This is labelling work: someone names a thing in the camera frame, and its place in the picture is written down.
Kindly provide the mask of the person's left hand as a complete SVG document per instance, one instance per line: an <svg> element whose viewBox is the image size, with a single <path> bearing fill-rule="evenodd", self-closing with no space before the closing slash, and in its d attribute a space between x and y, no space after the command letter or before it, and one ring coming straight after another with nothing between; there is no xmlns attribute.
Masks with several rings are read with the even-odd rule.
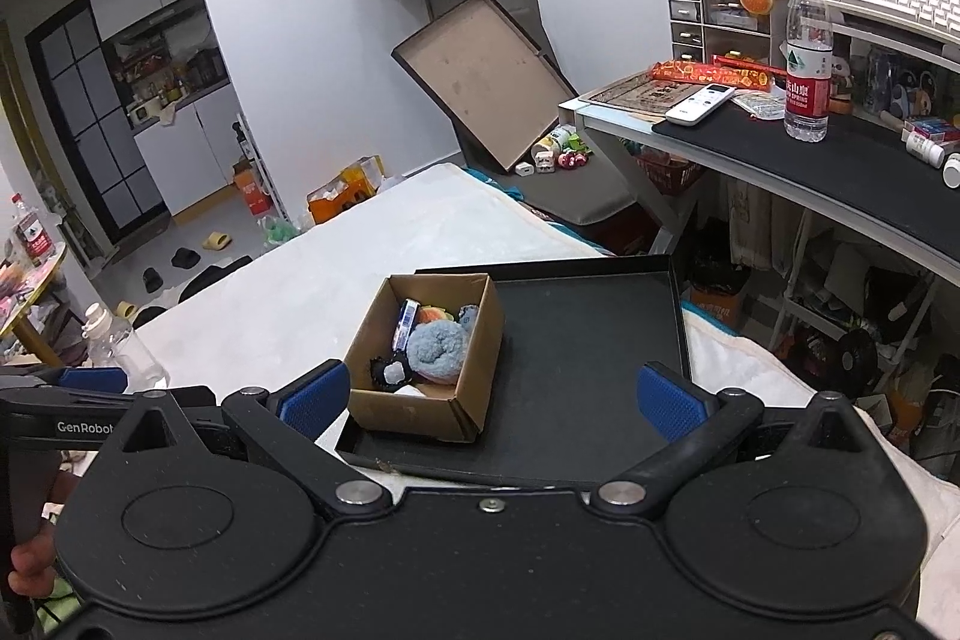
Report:
<svg viewBox="0 0 960 640"><path fill-rule="evenodd" d="M16 594L32 599L46 599L52 594L57 578L53 530L55 526L43 518L39 531L11 551L8 584Z"/></svg>

